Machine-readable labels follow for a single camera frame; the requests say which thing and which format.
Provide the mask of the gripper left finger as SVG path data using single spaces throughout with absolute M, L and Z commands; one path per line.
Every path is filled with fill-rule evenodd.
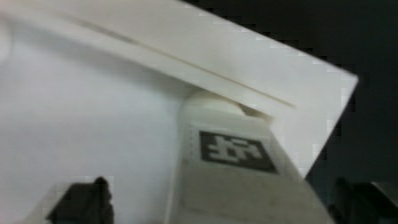
M 46 215 L 50 224 L 114 224 L 114 205 L 109 181 L 75 183 Z

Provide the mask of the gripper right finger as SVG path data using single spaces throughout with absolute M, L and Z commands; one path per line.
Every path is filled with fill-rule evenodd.
M 331 201 L 336 224 L 398 224 L 398 186 L 336 180 Z

